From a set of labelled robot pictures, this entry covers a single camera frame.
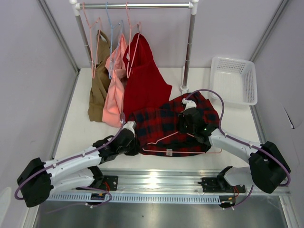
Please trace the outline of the pink wire hanger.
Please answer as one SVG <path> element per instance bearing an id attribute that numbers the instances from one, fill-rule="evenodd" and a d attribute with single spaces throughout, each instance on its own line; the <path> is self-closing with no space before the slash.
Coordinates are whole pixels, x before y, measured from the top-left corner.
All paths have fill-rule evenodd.
<path id="1" fill-rule="evenodd" d="M 170 137 L 172 137 L 172 136 L 174 136 L 174 135 L 176 135 L 176 134 L 179 134 L 179 132 L 174 132 L 174 133 L 172 133 L 172 134 L 169 134 L 169 135 L 167 135 L 167 136 L 165 136 L 165 137 L 162 137 L 162 138 L 160 138 L 160 139 L 158 139 L 156 142 L 149 142 L 149 143 L 147 143 L 147 145 L 156 145 L 158 142 L 160 142 L 160 141 L 162 141 L 162 140 L 164 140 L 164 139 L 166 139 L 166 138 L 170 138 Z M 206 154 L 220 154 L 220 153 L 222 153 L 222 149 L 217 149 L 216 147 L 213 147 L 213 149 L 214 149 L 214 151 L 213 152 L 206 152 Z M 145 151 L 145 152 L 159 152 L 159 153 L 181 153 L 181 154 L 203 154 L 203 152 L 181 152 L 181 151 L 172 151 L 172 150 L 169 150 L 169 149 L 167 149 L 167 150 L 165 150 L 165 151 L 160 151 L 160 150 L 147 150 L 147 149 L 145 149 L 144 147 L 142 147 L 142 150 L 143 151 Z"/>

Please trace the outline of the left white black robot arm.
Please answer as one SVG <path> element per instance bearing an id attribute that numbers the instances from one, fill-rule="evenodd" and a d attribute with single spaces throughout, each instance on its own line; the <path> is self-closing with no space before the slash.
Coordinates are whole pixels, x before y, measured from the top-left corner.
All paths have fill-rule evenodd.
<path id="1" fill-rule="evenodd" d="M 98 190 L 104 179 L 98 168 L 100 164 L 112 161 L 120 154 L 137 153 L 135 132 L 125 128 L 66 158 L 32 159 L 17 178 L 15 198 L 31 208 L 57 192 L 87 187 Z"/>

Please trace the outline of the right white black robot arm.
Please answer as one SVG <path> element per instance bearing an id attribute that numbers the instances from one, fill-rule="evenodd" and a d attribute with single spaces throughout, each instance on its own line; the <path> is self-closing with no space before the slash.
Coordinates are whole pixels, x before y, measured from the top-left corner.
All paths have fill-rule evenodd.
<path id="1" fill-rule="evenodd" d="M 229 191 L 235 185 L 252 185 L 270 194 L 291 181 L 291 170 L 274 143 L 260 144 L 229 135 L 219 126 L 206 123 L 195 107 L 179 114 L 178 130 L 193 136 L 200 144 L 223 149 L 248 164 L 240 168 L 226 167 L 217 179 L 221 191 Z"/>

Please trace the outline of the red plaid skirt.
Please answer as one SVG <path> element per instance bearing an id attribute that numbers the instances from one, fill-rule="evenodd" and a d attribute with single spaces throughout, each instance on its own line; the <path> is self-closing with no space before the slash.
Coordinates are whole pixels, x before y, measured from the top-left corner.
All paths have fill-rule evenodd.
<path id="1" fill-rule="evenodd" d="M 169 149 L 203 153 L 210 149 L 210 146 L 199 143 L 192 135 L 183 133 L 166 138 L 156 145 L 147 145 L 147 143 L 154 143 L 162 137 L 178 132 L 178 115 L 184 110 L 182 99 L 187 96 L 187 94 L 183 94 L 158 108 L 144 108 L 131 114 L 128 120 L 136 122 L 135 132 L 140 147 L 139 153 L 165 157 L 186 157 L 197 154 L 145 152 L 142 147 L 147 150 L 165 151 Z"/>

